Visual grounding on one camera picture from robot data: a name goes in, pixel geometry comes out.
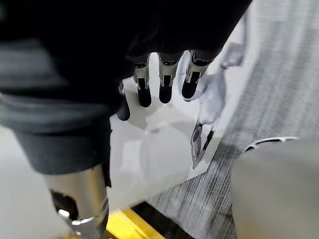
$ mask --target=robotic finger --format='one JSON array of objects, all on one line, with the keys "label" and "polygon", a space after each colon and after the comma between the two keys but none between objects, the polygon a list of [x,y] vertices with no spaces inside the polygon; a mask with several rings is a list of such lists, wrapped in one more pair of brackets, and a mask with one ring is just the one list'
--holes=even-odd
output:
[{"label": "robotic finger", "polygon": [[133,80],[138,88],[140,105],[148,107],[152,102],[149,73],[150,55],[146,54],[137,57],[129,56],[128,59],[133,61],[135,64]]},{"label": "robotic finger", "polygon": [[176,76],[178,62],[181,53],[165,54],[158,53],[159,56],[159,100],[167,104],[171,100],[173,81]]},{"label": "robotic finger", "polygon": [[213,62],[219,52],[220,50],[213,52],[191,51],[190,62],[182,88],[184,98],[190,99],[195,94],[199,79],[206,72],[208,66]]}]

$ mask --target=gray carpet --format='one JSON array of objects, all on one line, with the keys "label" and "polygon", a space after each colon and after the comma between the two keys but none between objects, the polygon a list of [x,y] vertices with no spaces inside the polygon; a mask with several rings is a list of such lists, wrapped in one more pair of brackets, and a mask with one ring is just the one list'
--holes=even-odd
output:
[{"label": "gray carpet", "polygon": [[205,174],[149,203],[198,239],[236,238],[232,162],[254,140],[319,130],[319,1],[258,0],[261,54]]}]

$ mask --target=robotic hand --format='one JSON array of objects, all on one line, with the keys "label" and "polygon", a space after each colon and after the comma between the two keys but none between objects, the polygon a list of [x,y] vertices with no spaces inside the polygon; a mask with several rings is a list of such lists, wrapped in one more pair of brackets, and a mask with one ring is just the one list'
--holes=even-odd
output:
[{"label": "robotic hand", "polygon": [[[190,98],[250,2],[0,2],[0,56],[10,56],[0,57],[1,123],[76,234],[99,239],[106,227],[109,117],[126,107],[121,80],[134,76],[147,107],[148,55],[158,52],[159,98],[167,103],[180,55],[191,50],[182,90]],[[190,11],[200,18],[185,17]]]}]

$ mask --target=white surface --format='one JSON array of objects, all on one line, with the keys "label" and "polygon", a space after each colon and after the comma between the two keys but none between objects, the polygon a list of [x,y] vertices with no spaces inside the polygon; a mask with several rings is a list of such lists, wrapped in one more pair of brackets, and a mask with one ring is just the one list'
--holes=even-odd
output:
[{"label": "white surface", "polygon": [[[243,69],[231,69],[227,73],[227,105],[196,170],[192,170],[190,136],[198,117],[198,102],[185,103],[177,84],[172,101],[167,105],[159,102],[158,62],[154,56],[150,107],[138,106],[136,86],[132,80],[125,81],[126,95],[134,112],[129,122],[121,122],[116,116],[111,118],[114,130],[111,135],[113,188],[108,190],[111,209],[137,203],[207,170],[259,54],[253,24],[255,21],[250,21],[251,42]],[[3,127],[0,127],[0,169],[0,238],[46,239],[67,230],[53,209],[44,180],[31,169],[12,132]]]},{"label": "white surface", "polygon": [[[108,189],[111,210],[136,204],[207,170],[259,55],[254,18],[251,11],[244,64],[226,72],[226,106],[215,127],[213,140],[195,170],[192,169],[190,138],[199,115],[199,101],[185,102],[180,95],[181,87],[178,87],[184,80],[187,55],[180,60],[172,100],[166,105],[158,98],[159,60],[155,53],[150,57],[152,104],[148,108],[139,105],[133,79],[124,81],[131,117],[127,122],[120,121],[117,116],[111,117],[112,188]],[[223,51],[208,68],[208,74],[215,72],[228,44],[240,42],[241,38],[241,24],[238,24]],[[204,127],[205,130],[207,136],[209,127]]]}]

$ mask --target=yellow tape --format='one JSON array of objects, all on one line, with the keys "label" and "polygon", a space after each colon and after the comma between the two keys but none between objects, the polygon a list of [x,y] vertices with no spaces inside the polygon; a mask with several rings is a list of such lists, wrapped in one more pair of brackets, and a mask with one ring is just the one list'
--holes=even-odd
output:
[{"label": "yellow tape", "polygon": [[[117,211],[109,215],[106,230],[115,238],[112,239],[164,239],[154,228],[145,222],[132,209]],[[65,236],[64,239],[79,239],[77,236]]]}]

